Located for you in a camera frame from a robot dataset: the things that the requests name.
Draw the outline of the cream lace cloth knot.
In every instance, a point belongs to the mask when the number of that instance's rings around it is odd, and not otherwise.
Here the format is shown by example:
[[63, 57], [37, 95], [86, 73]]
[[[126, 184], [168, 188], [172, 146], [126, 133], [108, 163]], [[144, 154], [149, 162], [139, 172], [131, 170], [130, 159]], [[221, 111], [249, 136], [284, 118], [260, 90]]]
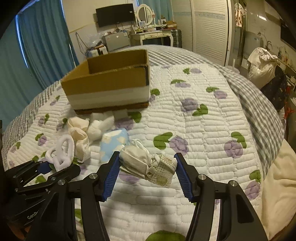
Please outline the cream lace cloth knot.
[[67, 120], [69, 135], [73, 138], [75, 144], [75, 157], [82, 163], [90, 158], [91, 150], [89, 138], [86, 133], [89, 126], [89, 119], [82, 119], [77, 116]]

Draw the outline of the light blue cloud cloth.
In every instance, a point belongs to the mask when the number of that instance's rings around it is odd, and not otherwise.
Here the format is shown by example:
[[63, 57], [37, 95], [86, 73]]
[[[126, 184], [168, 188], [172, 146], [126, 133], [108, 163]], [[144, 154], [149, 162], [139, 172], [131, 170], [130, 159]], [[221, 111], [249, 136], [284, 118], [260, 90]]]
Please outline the light blue cloud cloth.
[[130, 140], [125, 128], [104, 133], [100, 142], [100, 162], [107, 163], [115, 151], [129, 145]]

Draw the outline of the white fluffy knotted towel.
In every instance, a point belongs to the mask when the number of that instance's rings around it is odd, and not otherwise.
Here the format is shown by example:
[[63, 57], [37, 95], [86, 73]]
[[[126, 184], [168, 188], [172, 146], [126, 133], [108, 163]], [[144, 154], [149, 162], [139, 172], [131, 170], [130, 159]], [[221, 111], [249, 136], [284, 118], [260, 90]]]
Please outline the white fluffy knotted towel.
[[94, 142], [102, 138], [103, 134], [114, 126], [114, 115], [112, 111], [104, 113], [92, 113], [90, 124], [86, 131], [89, 141]]

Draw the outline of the beige mesh sock bundle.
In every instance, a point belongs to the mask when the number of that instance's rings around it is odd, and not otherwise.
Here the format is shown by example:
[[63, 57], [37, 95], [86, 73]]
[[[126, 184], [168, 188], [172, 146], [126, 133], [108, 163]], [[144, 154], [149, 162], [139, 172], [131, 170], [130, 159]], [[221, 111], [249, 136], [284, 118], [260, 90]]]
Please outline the beige mesh sock bundle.
[[177, 160], [164, 152], [151, 154], [139, 139], [119, 152], [121, 171], [153, 184], [168, 187], [177, 169]]

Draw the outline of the white cloth knot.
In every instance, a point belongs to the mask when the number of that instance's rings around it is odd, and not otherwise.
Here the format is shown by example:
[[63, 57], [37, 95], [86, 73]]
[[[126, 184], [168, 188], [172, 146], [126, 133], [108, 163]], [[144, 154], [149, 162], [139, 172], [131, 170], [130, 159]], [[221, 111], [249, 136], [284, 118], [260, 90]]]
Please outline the white cloth knot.
[[128, 118], [127, 109], [113, 111], [114, 120], [118, 121], [124, 118]]

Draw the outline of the cream blanket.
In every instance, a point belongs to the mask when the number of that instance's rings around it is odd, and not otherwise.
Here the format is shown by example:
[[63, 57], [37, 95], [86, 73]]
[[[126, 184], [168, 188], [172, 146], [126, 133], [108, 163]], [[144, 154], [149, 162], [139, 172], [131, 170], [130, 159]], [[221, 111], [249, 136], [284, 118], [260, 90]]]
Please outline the cream blanket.
[[295, 216], [295, 152], [286, 140], [262, 182], [261, 223], [269, 240]]

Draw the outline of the white floral quilt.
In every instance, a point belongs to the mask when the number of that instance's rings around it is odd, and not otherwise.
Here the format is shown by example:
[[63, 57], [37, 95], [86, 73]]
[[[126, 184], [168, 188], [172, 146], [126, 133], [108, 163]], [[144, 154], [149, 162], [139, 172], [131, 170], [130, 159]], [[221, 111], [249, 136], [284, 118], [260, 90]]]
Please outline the white floral quilt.
[[[215, 68], [193, 65], [152, 68], [148, 108], [130, 110], [115, 123], [150, 153], [183, 154], [186, 162], [215, 181], [236, 180], [249, 203], [260, 209], [260, 161], [242, 107]], [[177, 177], [169, 188], [120, 173], [112, 196], [102, 204], [111, 240], [183, 238], [194, 205]]]

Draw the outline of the teal window curtain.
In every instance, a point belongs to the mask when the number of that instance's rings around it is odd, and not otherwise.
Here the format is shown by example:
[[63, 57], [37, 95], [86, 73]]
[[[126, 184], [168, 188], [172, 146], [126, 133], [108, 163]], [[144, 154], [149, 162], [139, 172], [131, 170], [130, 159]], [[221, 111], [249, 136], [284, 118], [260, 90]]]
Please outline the teal window curtain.
[[1, 34], [3, 128], [78, 64], [62, 1], [28, 3]]

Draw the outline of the small grey fridge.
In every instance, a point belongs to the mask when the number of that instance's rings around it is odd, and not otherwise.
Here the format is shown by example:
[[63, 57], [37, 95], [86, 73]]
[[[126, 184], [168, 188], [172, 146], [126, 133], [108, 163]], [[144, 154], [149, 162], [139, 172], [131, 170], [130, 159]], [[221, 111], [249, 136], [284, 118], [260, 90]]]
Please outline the small grey fridge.
[[103, 36], [103, 42], [108, 52], [112, 52], [130, 45], [130, 39], [127, 32], [118, 32]]

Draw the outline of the white dressing table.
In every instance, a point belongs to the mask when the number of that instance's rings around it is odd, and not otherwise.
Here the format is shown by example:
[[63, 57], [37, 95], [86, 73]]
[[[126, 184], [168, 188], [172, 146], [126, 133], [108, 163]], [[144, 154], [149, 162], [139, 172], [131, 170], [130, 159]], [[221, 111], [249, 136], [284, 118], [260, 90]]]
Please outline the white dressing table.
[[130, 45], [131, 46], [142, 46], [146, 40], [161, 40], [162, 45], [173, 46], [174, 38], [171, 30], [164, 31], [158, 30], [146, 33], [134, 33], [130, 34]]

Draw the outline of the white bundled duvet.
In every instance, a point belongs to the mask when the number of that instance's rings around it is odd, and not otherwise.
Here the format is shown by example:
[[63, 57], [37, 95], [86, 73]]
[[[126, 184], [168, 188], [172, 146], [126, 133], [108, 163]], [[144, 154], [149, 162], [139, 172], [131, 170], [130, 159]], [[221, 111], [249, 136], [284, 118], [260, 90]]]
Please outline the white bundled duvet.
[[262, 89], [275, 77], [278, 58], [262, 47], [255, 48], [247, 60], [250, 63], [248, 79]]

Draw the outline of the dark hard suitcase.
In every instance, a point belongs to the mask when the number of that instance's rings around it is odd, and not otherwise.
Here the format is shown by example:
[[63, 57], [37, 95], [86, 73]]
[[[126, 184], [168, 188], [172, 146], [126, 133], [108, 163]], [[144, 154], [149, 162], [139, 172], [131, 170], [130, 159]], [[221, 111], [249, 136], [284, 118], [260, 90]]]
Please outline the dark hard suitcase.
[[171, 30], [171, 35], [173, 37], [173, 47], [182, 48], [182, 31], [179, 29]]

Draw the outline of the white oval vanity mirror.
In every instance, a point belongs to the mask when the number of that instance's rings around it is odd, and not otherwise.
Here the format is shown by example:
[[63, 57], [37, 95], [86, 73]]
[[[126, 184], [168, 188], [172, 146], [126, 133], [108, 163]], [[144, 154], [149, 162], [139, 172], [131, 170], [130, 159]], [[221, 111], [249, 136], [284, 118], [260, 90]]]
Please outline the white oval vanity mirror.
[[154, 21], [152, 9], [146, 4], [140, 4], [136, 11], [136, 18], [138, 22], [145, 22], [150, 25]]

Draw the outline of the teal curtain by mirror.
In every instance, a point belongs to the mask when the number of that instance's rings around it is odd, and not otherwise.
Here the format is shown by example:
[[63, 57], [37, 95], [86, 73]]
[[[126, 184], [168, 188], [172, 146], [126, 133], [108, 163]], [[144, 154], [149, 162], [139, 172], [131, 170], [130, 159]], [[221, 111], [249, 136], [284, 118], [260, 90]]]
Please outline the teal curtain by mirror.
[[171, 0], [138, 0], [139, 5], [146, 4], [154, 10], [156, 21], [165, 18], [166, 20], [173, 20], [173, 11], [171, 7]]

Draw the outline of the white louvered wardrobe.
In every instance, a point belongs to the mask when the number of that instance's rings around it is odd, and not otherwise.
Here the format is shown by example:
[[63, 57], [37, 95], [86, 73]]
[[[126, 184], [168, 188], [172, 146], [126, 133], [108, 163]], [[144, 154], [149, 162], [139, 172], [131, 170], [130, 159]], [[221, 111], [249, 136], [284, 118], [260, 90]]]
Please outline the white louvered wardrobe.
[[171, 7], [182, 34], [182, 48], [225, 65], [229, 55], [231, 1], [171, 1]]

